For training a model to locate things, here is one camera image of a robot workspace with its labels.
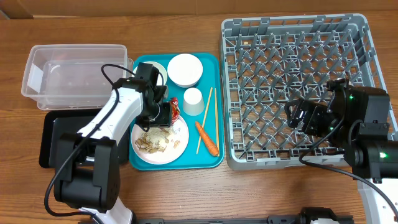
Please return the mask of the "red foil wrapper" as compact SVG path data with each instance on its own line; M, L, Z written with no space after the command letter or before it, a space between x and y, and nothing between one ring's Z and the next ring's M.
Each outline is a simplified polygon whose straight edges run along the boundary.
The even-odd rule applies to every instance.
M170 100L171 109L172 109L172 124L178 120L180 116L180 108L178 106L178 99L176 97L171 98Z

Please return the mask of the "white plate with food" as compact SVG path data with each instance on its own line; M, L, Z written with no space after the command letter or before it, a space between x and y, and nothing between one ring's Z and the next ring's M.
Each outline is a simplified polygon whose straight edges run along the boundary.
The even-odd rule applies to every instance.
M169 128L150 128L145 132L135 124L131 131L134 152L140 159L153 165L164 165L177 160L188 142L188 126L181 116Z

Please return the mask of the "pale green bowl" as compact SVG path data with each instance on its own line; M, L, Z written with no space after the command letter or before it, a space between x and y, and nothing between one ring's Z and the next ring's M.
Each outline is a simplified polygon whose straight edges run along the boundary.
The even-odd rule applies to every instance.
M140 62L133 70L131 80L154 89L157 86L167 85L167 72L158 62Z

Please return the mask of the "white cup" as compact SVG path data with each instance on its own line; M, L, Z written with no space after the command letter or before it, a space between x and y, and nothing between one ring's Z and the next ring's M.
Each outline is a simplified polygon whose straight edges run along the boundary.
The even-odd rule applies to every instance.
M183 111L190 116L197 116L204 110L204 101L201 91L197 88L188 88L183 94Z

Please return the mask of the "pink bowl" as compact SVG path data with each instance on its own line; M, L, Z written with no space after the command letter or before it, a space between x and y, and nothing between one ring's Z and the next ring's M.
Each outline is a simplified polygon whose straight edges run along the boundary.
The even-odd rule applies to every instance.
M194 86L203 74L200 59L192 54L178 54L167 65L169 78L179 87Z

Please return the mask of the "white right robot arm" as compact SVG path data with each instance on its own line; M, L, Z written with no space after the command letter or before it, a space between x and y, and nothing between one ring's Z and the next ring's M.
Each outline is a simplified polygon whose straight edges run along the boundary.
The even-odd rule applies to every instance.
M299 161L356 180L368 223L397 223L397 141L389 134L390 96L381 88L353 86L342 78L326 87L332 93L327 105L297 99L284 106L289 127L300 126L318 138ZM351 172L304 159L325 141L340 149Z

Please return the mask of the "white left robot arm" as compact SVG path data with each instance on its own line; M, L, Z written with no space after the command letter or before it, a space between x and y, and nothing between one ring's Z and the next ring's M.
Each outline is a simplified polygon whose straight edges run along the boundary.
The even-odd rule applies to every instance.
M44 206L54 195L74 211L68 216L87 215L95 223L136 223L135 213L119 198L118 144L131 123L143 131L172 124L172 107L164 102L167 86L157 85L160 72L140 63L129 78L111 82L108 102L75 134L63 134L57 143L55 175L47 187Z

